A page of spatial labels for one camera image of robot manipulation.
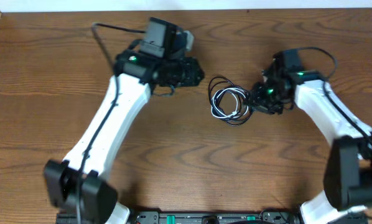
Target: white wall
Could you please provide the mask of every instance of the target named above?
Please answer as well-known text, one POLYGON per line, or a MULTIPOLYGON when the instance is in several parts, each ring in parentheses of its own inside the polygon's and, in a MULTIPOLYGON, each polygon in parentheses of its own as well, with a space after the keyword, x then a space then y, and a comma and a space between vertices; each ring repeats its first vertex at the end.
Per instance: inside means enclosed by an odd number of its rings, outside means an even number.
POLYGON ((0 0, 1 12, 372 7, 372 0, 0 0))

